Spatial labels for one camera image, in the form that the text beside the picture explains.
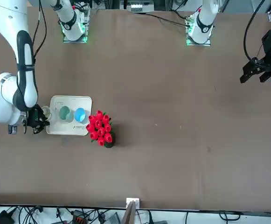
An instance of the cup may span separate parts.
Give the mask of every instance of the cup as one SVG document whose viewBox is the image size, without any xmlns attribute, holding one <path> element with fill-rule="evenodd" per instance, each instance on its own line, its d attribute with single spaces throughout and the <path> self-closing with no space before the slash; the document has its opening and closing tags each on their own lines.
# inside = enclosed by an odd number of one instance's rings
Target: cup
<svg viewBox="0 0 271 224">
<path fill-rule="evenodd" d="M 77 122 L 82 123 L 85 121 L 85 110 L 81 107 L 77 108 L 74 112 L 74 118 Z"/>
<path fill-rule="evenodd" d="M 67 106 L 63 106 L 59 110 L 59 119 L 62 123 L 70 123 L 73 121 L 73 111 Z"/>
</svg>

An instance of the floor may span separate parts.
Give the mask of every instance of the floor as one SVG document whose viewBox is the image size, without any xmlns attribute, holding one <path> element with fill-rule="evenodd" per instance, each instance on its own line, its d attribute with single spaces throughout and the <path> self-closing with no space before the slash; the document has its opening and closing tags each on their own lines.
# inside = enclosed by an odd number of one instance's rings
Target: floor
<svg viewBox="0 0 271 224">
<path fill-rule="evenodd" d="M 3 210 L 7 210 L 10 212 L 15 207 L 0 207 L 0 212 Z M 21 208 L 18 208 L 12 218 L 15 221 L 15 224 L 18 224 L 18 216 L 19 211 Z M 91 211 L 91 209 L 84 209 L 84 212 Z M 99 210 L 100 213 L 103 213 L 105 210 L 101 209 Z M 122 220 L 125 210 L 110 210 L 105 212 L 105 219 L 107 220 L 110 218 L 115 212 L 118 213 L 119 219 Z M 136 215 L 135 217 L 135 224 L 145 224 L 149 222 L 149 215 L 148 211 L 146 210 L 138 210 L 139 216 Z M 94 212 L 90 215 L 89 218 L 94 219 Z M 151 211 L 151 215 L 153 218 L 154 223 L 160 221 L 166 221 L 161 222 L 162 224 L 185 224 L 186 219 L 186 212 L 184 211 Z M 21 223 L 24 220 L 25 216 L 27 215 L 27 212 L 25 210 L 22 210 L 21 213 Z M 65 223 L 65 221 L 68 221 L 69 223 L 72 220 L 72 215 L 64 208 L 60 208 L 60 216 Z M 44 208 L 42 213 L 35 213 L 33 215 L 35 221 L 38 224 L 54 224 L 54 223 L 62 223 L 60 222 L 60 218 L 56 217 L 56 208 Z M 228 219 L 236 219 L 238 218 L 237 215 L 228 215 Z M 98 220 L 95 220 L 93 222 L 89 222 L 90 224 L 99 224 L 100 222 Z M 205 213 L 196 213 L 196 212 L 189 212 L 187 217 L 187 223 L 188 224 L 224 224 L 226 223 L 223 221 L 218 214 L 205 214 Z M 271 217 L 261 217 L 261 216 L 241 216 L 239 220 L 232 222 L 233 224 L 271 224 Z"/>
</svg>

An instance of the red tulip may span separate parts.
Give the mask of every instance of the red tulip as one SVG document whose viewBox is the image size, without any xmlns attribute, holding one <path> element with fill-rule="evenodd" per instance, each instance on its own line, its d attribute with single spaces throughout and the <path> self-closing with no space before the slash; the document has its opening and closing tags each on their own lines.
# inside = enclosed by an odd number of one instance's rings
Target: red tulip
<svg viewBox="0 0 271 224">
<path fill-rule="evenodd" d="M 91 132 L 90 138 L 92 140 L 97 140 L 98 139 L 98 132 L 96 132 L 96 131 Z"/>
<path fill-rule="evenodd" d="M 103 117 L 102 111 L 97 111 L 97 112 L 96 112 L 96 119 L 97 119 L 97 120 L 102 120 L 102 117 Z"/>
<path fill-rule="evenodd" d="M 106 133 L 105 134 L 105 136 L 104 136 L 104 139 L 105 139 L 105 141 L 107 141 L 107 142 L 112 142 L 112 136 L 111 136 L 111 134 L 110 133 Z"/>
<path fill-rule="evenodd" d="M 96 120 L 97 119 L 96 119 L 96 117 L 94 115 L 89 116 L 89 121 L 90 121 L 91 124 L 94 124 Z"/>
<path fill-rule="evenodd" d="M 88 132 L 93 132 L 95 130 L 95 125 L 94 124 L 88 124 L 86 128 L 87 128 Z"/>
<path fill-rule="evenodd" d="M 110 124 L 105 124 L 104 125 L 104 130 L 105 130 L 105 132 L 110 132 L 111 131 L 111 125 Z"/>
<path fill-rule="evenodd" d="M 99 128 L 101 128 L 102 127 L 102 122 L 100 121 L 100 120 L 96 120 L 95 121 L 95 128 L 96 129 L 99 129 Z"/>
<path fill-rule="evenodd" d="M 98 138 L 98 144 L 99 144 L 100 146 L 104 146 L 104 143 L 105 143 L 104 138 L 103 138 L 102 136 L 100 136 L 100 137 Z"/>
<path fill-rule="evenodd" d="M 103 122 L 103 124 L 108 124 L 108 122 L 109 122 L 109 116 L 107 114 L 103 116 L 102 122 Z"/>
<path fill-rule="evenodd" d="M 99 128 L 99 130 L 98 130 L 98 135 L 99 135 L 99 136 L 103 136 L 104 133 L 105 133 L 104 127 Z"/>
</svg>

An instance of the green cup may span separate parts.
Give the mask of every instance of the green cup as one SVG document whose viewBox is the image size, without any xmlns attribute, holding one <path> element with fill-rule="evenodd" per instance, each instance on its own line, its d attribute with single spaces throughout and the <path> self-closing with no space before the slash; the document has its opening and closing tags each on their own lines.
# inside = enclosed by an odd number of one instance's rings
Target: green cup
<svg viewBox="0 0 271 224">
<path fill-rule="evenodd" d="M 61 122 L 70 123 L 70 122 L 73 121 L 73 118 L 74 118 L 73 111 L 70 110 L 69 107 L 63 106 L 59 110 L 59 119 L 60 119 Z"/>
</svg>

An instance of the blue cup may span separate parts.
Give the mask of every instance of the blue cup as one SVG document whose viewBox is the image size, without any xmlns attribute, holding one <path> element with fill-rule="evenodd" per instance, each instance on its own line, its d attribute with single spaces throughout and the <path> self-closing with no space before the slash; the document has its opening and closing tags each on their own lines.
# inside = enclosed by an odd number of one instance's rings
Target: blue cup
<svg viewBox="0 0 271 224">
<path fill-rule="evenodd" d="M 83 121 L 85 120 L 85 110 L 81 107 L 77 108 L 74 113 L 74 118 L 77 122 L 83 123 Z"/>
</svg>

